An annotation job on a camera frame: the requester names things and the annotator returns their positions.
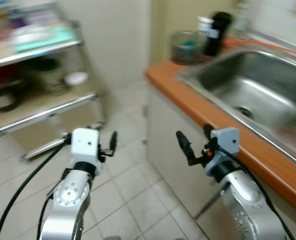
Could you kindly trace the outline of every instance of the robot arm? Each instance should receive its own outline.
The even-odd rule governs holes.
[[[71,162],[67,176],[53,189],[53,207],[43,224],[40,240],[80,240],[83,216],[90,204],[90,190],[95,176],[101,173],[105,157],[114,155],[115,132],[111,149],[100,149],[97,130],[78,128],[71,136]]]
[[[210,125],[204,130],[208,142],[202,157],[195,158],[191,143],[180,131],[176,133],[179,145],[189,166],[201,164],[205,173],[221,185],[220,194],[240,232],[240,239],[285,240],[283,225],[260,188],[232,162],[231,157],[239,152],[239,130],[232,127],[214,130]],[[231,157],[220,151],[219,146]]]

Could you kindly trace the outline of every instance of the tiled floor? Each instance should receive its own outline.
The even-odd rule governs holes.
[[[125,87],[104,96],[102,101],[107,124],[100,141],[108,146],[112,131],[117,130],[118,149],[94,181],[82,239],[102,240],[113,235],[123,240],[206,239],[147,160],[143,115],[146,84]],[[45,157],[22,161],[5,137],[0,138],[0,217],[16,189]],[[31,181],[8,215],[0,240],[36,239],[45,194],[69,160],[67,147]]]

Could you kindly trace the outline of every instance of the shelf rack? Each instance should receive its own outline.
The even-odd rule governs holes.
[[[100,128],[104,124],[104,115],[99,96],[96,93],[96,88],[94,86],[94,73],[86,53],[87,51],[85,49],[83,35],[78,22],[69,21],[58,3],[38,5],[36,8],[50,8],[54,10],[60,21],[62,21],[62,24],[65,24],[68,28],[70,28],[76,34],[77,39],[20,53],[14,52],[10,42],[2,41],[0,42],[0,67],[77,47],[82,59],[84,70],[89,76],[90,89],[89,92],[85,92],[83,96],[76,95],[72,91],[69,91],[61,96],[51,96],[46,93],[28,95],[25,101],[16,109],[0,113],[0,135],[18,131],[22,128],[26,128],[27,126],[47,119],[51,119],[50,122],[58,122],[56,119],[58,114],[89,103],[92,106],[92,110],[96,118],[96,123],[94,123],[91,127]],[[29,159],[35,157],[61,144],[63,137],[67,133],[65,132],[65,129],[60,126],[56,127],[55,131],[58,136],[57,140],[53,140],[30,152],[22,151],[22,158]]]

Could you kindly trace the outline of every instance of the white wall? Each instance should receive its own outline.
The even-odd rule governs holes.
[[[254,0],[253,28],[296,44],[296,0]]]
[[[22,3],[52,0],[19,0]],[[150,0],[58,0],[81,23],[96,86],[107,93],[144,79],[150,58]]]

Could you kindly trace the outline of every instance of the sink drain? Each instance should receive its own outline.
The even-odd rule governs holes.
[[[238,112],[240,112],[242,115],[244,115],[245,117],[249,118],[249,119],[253,119],[254,115],[252,113],[252,110],[248,107],[245,106],[235,106],[234,107],[235,110],[237,110]]]

